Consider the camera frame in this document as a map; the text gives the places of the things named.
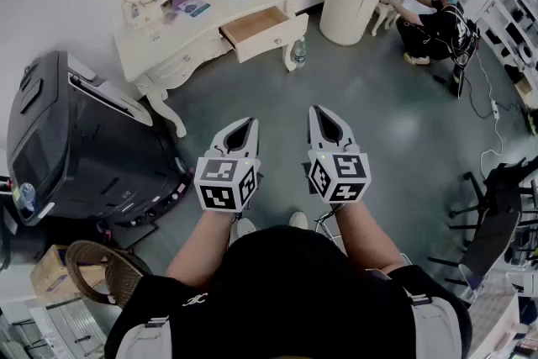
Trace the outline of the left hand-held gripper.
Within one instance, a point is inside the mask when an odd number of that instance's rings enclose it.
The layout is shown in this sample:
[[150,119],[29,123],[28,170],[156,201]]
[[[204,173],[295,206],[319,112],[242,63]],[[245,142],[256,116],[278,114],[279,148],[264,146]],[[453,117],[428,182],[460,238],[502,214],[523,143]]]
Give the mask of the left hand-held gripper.
[[241,213],[258,189],[259,121],[236,120],[221,129],[198,158],[194,185],[202,209]]

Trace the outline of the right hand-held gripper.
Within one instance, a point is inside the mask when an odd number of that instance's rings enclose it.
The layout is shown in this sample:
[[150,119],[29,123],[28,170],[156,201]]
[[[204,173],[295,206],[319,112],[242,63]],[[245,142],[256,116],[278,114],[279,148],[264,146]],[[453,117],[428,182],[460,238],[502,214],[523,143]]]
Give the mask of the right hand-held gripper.
[[311,189],[324,203],[359,201],[372,176],[366,153],[360,152],[348,123],[321,105],[309,108]]

